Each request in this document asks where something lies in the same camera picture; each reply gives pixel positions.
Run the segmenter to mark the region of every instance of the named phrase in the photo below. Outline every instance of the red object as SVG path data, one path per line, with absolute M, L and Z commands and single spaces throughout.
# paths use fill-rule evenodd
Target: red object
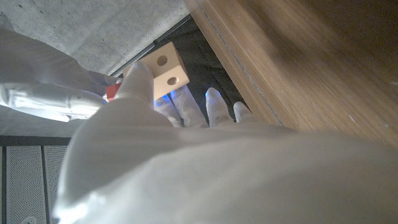
M 122 83 L 118 83 L 118 84 L 106 87 L 106 97 L 109 102 L 113 100 L 114 96 L 118 92 L 121 85 L 122 85 Z

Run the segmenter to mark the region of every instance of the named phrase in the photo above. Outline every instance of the white glove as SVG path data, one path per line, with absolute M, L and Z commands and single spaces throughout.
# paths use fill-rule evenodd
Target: white glove
M 211 127 L 198 128 L 205 125 L 185 87 L 172 94 L 174 109 L 163 99 L 158 113 L 150 70 L 138 63 L 127 74 L 115 100 L 72 137 L 54 210 L 61 223 L 398 220 L 396 150 L 252 122 L 240 103 L 233 123 L 214 89 Z M 179 117 L 193 128 L 173 127 Z

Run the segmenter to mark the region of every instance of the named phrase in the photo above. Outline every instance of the white lab coat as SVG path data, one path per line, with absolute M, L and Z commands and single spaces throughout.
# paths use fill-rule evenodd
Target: white lab coat
M 3 27 L 12 29 L 5 16 Z M 119 79 L 82 68 L 71 56 L 0 27 L 0 105 L 58 121 L 88 119 Z
M 138 73 L 72 138 L 61 223 L 397 223 L 395 149 L 251 119 L 174 128 Z

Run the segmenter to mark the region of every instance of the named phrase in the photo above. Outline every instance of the metal grille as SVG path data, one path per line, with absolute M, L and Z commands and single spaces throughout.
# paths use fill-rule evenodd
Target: metal grille
M 45 221 L 45 198 L 40 146 L 7 147 L 7 223 L 27 217 Z
M 1 169 L 0 169 L 0 177 L 1 177 L 1 181 L 2 181 L 2 147 L 0 146 L 0 167 L 1 167 Z M 2 184 L 0 184 L 0 192 L 1 192 L 1 199 L 2 200 L 4 200 L 3 199 L 3 194 L 2 194 Z M 1 208 L 1 212 L 0 212 L 0 220 L 2 220 L 2 209 L 3 209 L 3 207 L 2 207 L 2 203 L 1 203 L 1 205 L 0 205 L 0 208 Z
M 62 161 L 66 151 L 66 146 L 44 146 L 51 224 L 57 224 L 59 222 L 58 219 L 52 218 L 52 208 L 57 199 L 58 176 L 60 175 Z

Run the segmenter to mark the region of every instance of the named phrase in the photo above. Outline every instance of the hole in block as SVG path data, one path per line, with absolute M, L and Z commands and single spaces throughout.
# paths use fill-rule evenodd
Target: hole in block
M 169 85 L 174 85 L 177 82 L 178 82 L 178 78 L 176 78 L 176 77 L 172 77 L 172 78 L 169 78 L 169 80 L 167 80 L 167 84 L 169 84 Z
M 160 56 L 158 59 L 157 59 L 157 64 L 158 64 L 158 66 L 163 66 L 163 65 L 165 65 L 167 63 L 167 57 L 165 56 L 165 55 L 162 55 L 162 56 Z

